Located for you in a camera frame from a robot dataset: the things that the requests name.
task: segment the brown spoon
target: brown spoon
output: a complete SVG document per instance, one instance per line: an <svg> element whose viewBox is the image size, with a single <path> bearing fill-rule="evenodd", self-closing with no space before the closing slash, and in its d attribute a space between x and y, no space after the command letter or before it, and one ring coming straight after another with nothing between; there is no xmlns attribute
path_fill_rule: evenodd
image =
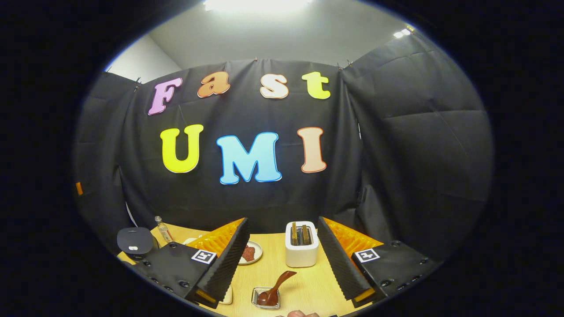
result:
<svg viewBox="0 0 564 317"><path fill-rule="evenodd" d="M276 306L278 303L278 287L282 284L282 282L286 281L290 277L294 276L297 272L294 271L286 271L280 275L278 281L273 288L267 290L266 292L262 292L257 298L257 304L261 306Z"/></svg>

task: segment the ceiling light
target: ceiling light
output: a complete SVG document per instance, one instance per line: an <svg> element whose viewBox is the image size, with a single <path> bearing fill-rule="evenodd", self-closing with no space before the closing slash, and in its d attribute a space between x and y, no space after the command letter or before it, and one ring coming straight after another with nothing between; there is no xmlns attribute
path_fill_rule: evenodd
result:
<svg viewBox="0 0 564 317"><path fill-rule="evenodd" d="M293 11L312 0L206 0L206 11Z"/></svg>

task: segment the white wall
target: white wall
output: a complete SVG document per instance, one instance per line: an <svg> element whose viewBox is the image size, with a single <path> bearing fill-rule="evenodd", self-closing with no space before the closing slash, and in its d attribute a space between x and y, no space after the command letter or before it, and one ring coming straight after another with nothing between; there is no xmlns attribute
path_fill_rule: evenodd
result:
<svg viewBox="0 0 564 317"><path fill-rule="evenodd" d="M105 70L108 69L131 80L141 77L141 83L182 70L148 34L115 58Z"/></svg>

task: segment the glass bottle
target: glass bottle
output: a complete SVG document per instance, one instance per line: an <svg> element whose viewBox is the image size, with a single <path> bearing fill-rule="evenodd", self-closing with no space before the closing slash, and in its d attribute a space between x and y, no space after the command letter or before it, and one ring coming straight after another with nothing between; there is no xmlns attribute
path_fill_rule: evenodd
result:
<svg viewBox="0 0 564 317"><path fill-rule="evenodd" d="M165 238L165 241L167 243L172 242L173 236L170 234L169 229L166 227L166 225L162 222L161 217L156 216L155 221L157 222L158 230L161 232L162 237Z"/></svg>

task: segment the orange tab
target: orange tab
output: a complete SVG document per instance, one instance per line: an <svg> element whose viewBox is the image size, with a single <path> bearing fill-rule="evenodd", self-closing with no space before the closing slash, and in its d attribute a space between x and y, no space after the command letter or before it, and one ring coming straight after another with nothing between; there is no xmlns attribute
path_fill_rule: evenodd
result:
<svg viewBox="0 0 564 317"><path fill-rule="evenodd" d="M82 185L80 185L80 182L76 183L76 191L78 192L79 196L81 196L83 194Z"/></svg>

